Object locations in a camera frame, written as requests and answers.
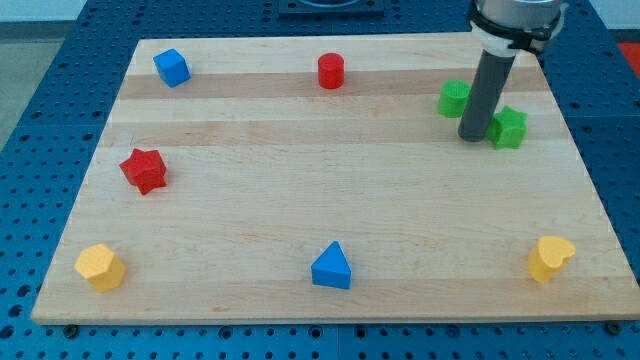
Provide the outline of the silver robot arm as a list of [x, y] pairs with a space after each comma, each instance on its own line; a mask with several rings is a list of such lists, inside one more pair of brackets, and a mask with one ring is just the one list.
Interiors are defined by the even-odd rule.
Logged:
[[516, 56], [545, 52], [561, 32], [569, 4], [563, 0], [473, 0], [467, 20], [482, 53], [458, 127], [467, 142], [485, 138]]

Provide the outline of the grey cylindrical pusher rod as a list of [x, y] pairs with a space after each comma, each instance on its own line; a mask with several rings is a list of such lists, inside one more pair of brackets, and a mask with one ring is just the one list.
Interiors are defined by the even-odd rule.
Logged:
[[500, 57], [482, 51], [469, 97], [458, 127], [466, 142], [480, 142], [487, 133], [515, 57]]

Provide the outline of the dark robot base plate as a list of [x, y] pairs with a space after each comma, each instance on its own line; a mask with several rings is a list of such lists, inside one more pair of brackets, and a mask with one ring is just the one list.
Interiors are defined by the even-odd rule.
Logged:
[[383, 15], [382, 0], [278, 0], [278, 15]]

